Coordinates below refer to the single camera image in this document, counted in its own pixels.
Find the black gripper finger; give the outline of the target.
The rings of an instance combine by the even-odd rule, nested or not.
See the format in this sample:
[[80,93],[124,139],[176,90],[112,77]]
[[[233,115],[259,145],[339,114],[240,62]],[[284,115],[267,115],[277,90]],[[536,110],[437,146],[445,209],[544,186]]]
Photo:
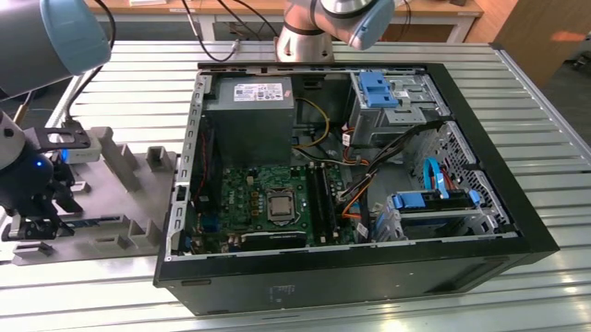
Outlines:
[[68,213],[81,213],[82,207],[74,201],[73,192],[70,190],[74,185],[74,177],[68,164],[56,161],[53,164],[52,188],[53,199],[60,208]]
[[20,219],[18,240],[53,240],[57,237],[70,237],[73,234],[73,229],[64,223],[57,214]]

